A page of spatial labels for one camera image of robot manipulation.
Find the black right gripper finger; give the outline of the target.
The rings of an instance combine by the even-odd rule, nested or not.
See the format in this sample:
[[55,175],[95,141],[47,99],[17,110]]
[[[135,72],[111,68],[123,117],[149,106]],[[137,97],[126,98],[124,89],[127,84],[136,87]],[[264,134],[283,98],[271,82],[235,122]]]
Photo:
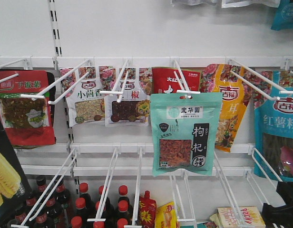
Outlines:
[[266,223],[283,225],[293,228],[293,205],[273,207],[267,203],[263,204],[262,217]]

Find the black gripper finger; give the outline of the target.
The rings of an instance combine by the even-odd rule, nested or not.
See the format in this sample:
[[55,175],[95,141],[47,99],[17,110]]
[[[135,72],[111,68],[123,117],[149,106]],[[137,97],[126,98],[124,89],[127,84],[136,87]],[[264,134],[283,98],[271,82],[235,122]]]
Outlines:
[[293,205],[293,182],[279,181],[276,192],[282,197],[286,205]]

